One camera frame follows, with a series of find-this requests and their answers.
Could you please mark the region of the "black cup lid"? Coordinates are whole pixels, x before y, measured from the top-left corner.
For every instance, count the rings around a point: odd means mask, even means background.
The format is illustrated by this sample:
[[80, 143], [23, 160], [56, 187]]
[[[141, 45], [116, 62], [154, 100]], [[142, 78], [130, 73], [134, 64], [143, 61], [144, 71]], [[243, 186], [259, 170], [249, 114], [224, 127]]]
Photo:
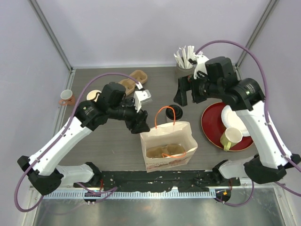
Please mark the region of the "black cup lid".
[[180, 106], [178, 105], [170, 105], [166, 111], [165, 111], [166, 117], [169, 118], [170, 120], [174, 119], [175, 120], [180, 120], [183, 117], [183, 110]]

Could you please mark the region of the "paper bag with orange handles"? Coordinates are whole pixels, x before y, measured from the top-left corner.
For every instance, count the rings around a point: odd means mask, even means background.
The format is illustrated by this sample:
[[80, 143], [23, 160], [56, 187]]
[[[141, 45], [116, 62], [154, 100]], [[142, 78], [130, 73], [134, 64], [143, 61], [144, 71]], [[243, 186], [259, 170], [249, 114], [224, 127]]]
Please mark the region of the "paper bag with orange handles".
[[148, 173], [186, 165], [198, 148], [190, 123], [176, 121], [174, 108], [164, 106], [156, 115], [166, 108], [172, 110], [173, 121], [160, 125], [155, 123], [155, 127], [149, 132], [140, 134], [145, 169]]

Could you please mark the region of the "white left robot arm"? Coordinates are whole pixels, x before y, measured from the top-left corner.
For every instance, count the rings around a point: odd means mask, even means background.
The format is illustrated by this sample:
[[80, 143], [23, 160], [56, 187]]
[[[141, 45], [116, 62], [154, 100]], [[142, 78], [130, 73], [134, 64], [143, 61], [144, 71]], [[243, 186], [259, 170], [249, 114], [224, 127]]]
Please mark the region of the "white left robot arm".
[[41, 195], [77, 182], [91, 188], [100, 184], [102, 175], [93, 163], [60, 166], [59, 162], [79, 141], [109, 119], [124, 121], [133, 134], [150, 131], [146, 123], [148, 113], [141, 109], [142, 104], [151, 99], [150, 92], [141, 89], [126, 98], [125, 91], [121, 84], [111, 82], [102, 91], [90, 92], [89, 98], [79, 103], [75, 114], [43, 148], [30, 157], [18, 159], [18, 165]]

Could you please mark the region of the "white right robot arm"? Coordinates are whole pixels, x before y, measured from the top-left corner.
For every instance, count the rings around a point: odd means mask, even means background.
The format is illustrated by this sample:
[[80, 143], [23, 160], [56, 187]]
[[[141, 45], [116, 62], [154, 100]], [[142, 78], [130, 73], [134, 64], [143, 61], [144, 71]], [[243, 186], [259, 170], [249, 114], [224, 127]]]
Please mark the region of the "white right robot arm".
[[242, 120], [258, 151], [251, 159], [216, 165], [212, 174], [216, 185], [223, 186], [235, 177], [250, 178], [257, 184], [278, 182], [287, 169], [301, 162], [300, 155], [291, 153], [278, 134], [267, 110], [267, 95], [257, 81], [239, 80], [231, 60], [224, 56], [208, 59], [200, 55], [189, 62], [195, 65], [194, 73], [178, 79], [174, 102], [186, 106], [189, 90], [197, 104], [208, 98], [220, 99]]

